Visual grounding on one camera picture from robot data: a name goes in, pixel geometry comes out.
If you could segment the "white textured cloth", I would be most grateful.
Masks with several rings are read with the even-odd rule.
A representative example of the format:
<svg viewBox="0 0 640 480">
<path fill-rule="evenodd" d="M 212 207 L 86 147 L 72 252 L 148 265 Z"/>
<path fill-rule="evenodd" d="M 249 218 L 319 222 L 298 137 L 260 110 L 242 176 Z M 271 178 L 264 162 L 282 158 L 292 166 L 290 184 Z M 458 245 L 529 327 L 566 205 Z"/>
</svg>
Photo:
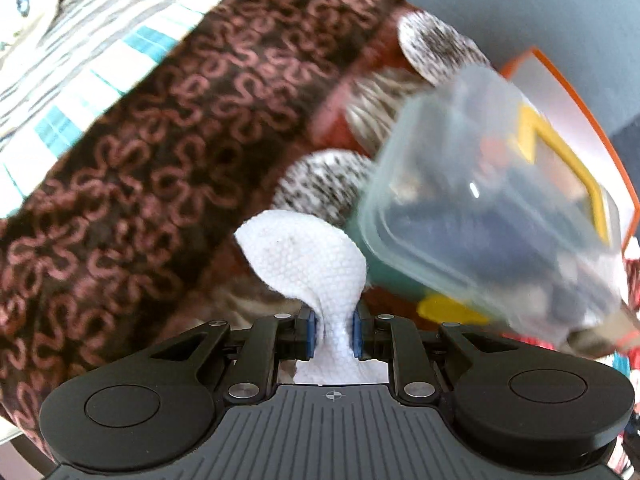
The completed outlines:
<svg viewBox="0 0 640 480">
<path fill-rule="evenodd" d="M 258 278 L 316 315 L 314 356 L 296 364 L 293 382 L 388 382 L 385 363 L 360 361 L 352 350 L 352 315 L 366 286 L 367 263 L 344 231 L 311 214 L 270 209 L 245 221 L 234 237 Z"/>
</svg>

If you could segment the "maroon patterned blanket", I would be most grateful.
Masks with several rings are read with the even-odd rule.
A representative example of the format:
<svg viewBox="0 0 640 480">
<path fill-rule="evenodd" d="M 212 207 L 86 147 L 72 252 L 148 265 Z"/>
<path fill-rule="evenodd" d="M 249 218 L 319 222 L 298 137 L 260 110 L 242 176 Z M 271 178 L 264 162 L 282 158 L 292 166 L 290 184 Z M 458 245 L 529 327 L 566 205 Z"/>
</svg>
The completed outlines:
<svg viewBox="0 0 640 480">
<path fill-rule="evenodd" d="M 1 223 L 1 414 L 43 446 L 62 382 L 213 314 L 233 234 L 297 159 L 353 150 L 349 83 L 406 0 L 222 0 Z"/>
</svg>

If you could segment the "striped white teal cloth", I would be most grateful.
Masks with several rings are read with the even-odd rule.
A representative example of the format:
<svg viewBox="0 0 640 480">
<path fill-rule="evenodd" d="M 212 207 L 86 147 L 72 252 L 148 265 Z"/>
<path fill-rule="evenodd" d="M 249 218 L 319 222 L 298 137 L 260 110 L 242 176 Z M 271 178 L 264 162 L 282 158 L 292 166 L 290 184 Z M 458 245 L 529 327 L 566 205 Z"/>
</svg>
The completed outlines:
<svg viewBox="0 0 640 480">
<path fill-rule="evenodd" d="M 25 73 L 1 93 L 2 217 L 220 2 L 65 0 Z"/>
</svg>

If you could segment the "brown striped round pad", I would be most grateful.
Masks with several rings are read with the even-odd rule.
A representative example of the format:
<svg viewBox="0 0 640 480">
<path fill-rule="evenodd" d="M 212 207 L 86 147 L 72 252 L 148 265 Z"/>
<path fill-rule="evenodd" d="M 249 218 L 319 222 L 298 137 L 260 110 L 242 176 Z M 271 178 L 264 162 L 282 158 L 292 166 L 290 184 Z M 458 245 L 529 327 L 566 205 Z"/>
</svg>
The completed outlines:
<svg viewBox="0 0 640 480">
<path fill-rule="evenodd" d="M 421 76 L 401 68 L 386 67 L 355 79 L 345 106 L 352 135 L 369 156 L 386 142 L 405 100 L 433 86 Z"/>
</svg>

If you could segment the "plaid zipper pouch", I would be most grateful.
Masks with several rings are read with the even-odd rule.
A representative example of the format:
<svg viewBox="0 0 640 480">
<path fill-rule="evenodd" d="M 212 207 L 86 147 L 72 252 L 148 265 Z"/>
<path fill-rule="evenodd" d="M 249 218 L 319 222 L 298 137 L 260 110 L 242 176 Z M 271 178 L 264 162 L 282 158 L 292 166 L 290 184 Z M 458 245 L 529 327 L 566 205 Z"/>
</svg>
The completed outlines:
<svg viewBox="0 0 640 480">
<path fill-rule="evenodd" d="M 570 333 L 563 350 L 586 359 L 601 359 L 614 352 L 625 354 L 638 347 L 638 314 L 623 308 L 613 312 L 598 326 Z"/>
</svg>

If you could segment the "black white speckled pad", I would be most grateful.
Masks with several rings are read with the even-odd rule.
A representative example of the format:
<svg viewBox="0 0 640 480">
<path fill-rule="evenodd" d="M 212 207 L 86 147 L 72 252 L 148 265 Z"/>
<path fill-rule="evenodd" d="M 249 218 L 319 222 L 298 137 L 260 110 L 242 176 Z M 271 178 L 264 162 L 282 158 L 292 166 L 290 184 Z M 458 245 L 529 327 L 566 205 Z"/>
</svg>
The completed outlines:
<svg viewBox="0 0 640 480">
<path fill-rule="evenodd" d="M 271 208 L 311 214 L 342 228 L 373 169 L 372 159 L 349 150 L 303 156 L 280 177 Z"/>
</svg>

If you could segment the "orange white cardboard box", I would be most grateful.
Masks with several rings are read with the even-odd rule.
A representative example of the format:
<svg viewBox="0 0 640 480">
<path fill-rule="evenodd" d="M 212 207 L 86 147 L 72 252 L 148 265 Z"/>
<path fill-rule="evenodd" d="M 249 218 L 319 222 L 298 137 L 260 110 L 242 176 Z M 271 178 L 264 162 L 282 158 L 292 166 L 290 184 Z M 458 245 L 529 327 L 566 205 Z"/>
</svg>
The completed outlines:
<svg viewBox="0 0 640 480">
<path fill-rule="evenodd" d="M 620 156 L 591 110 L 548 56 L 531 48 L 500 74 L 515 84 L 611 195 L 618 211 L 622 248 L 639 224 L 639 199 Z"/>
</svg>

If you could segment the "dark blue sofa cushion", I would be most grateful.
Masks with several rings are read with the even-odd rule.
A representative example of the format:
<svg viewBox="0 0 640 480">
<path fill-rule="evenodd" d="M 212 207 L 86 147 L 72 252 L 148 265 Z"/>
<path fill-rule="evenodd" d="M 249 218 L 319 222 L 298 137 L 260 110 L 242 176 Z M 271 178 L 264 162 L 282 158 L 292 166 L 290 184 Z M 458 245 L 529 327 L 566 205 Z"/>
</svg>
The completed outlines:
<svg viewBox="0 0 640 480">
<path fill-rule="evenodd" d="M 408 0 L 497 66 L 541 48 L 607 132 L 639 113 L 639 0 Z"/>
</svg>

